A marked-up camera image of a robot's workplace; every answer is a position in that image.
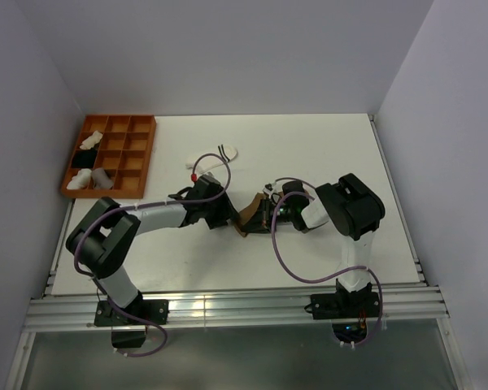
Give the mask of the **tan brown long sock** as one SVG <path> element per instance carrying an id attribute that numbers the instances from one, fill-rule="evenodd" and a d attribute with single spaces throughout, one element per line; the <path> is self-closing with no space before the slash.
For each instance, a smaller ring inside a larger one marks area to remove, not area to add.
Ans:
<path id="1" fill-rule="evenodd" d="M 256 193 L 251 203 L 238 213 L 238 220 L 233 224 L 237 233 L 246 238 L 250 234 L 268 234 L 263 224 L 261 204 L 266 199 L 263 193 Z"/>

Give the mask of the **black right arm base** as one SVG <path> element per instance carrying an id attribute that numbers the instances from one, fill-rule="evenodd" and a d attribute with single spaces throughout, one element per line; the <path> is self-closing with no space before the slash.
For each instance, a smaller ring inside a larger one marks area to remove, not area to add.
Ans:
<path id="1" fill-rule="evenodd" d="M 340 290 L 333 293 L 312 294 L 304 311 L 313 320 L 346 320 L 346 323 L 333 323 L 334 337 L 344 344 L 358 344 L 368 338 L 367 319 L 381 318 L 382 299 L 377 292 L 348 292 Z"/>

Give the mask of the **grey sock with red cuff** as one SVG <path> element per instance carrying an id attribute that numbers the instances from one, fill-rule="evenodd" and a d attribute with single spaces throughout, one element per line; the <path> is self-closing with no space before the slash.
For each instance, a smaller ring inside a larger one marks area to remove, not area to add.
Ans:
<path id="1" fill-rule="evenodd" d="M 93 181 L 93 189 L 110 190 L 114 186 L 114 181 L 102 167 L 91 172 L 91 179 Z"/>

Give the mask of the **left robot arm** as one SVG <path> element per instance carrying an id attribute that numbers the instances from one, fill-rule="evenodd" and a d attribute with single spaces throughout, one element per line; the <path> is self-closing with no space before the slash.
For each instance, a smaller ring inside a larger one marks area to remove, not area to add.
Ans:
<path id="1" fill-rule="evenodd" d="M 184 228 L 205 220 L 210 229 L 239 220 L 220 182 L 200 176 L 191 187 L 163 201 L 122 206 L 110 197 L 96 201 L 68 236 L 65 246 L 76 270 L 93 278 L 114 304 L 113 315 L 123 324 L 143 316 L 143 297 L 124 260 L 137 236 L 164 228 Z"/>

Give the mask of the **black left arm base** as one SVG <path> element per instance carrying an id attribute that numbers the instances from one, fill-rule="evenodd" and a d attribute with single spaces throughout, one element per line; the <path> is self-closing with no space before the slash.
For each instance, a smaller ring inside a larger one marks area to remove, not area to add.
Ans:
<path id="1" fill-rule="evenodd" d="M 168 333 L 163 328 L 168 321 L 169 301 L 164 299 L 142 300 L 131 312 L 116 310 L 108 300 L 101 300 L 96 307 L 95 327 L 111 328 L 111 345 L 118 353 L 129 357 L 145 357 L 157 353 L 168 342 Z M 143 346 L 149 329 L 156 328 L 163 334 L 163 340 L 154 350 L 137 353 Z"/>

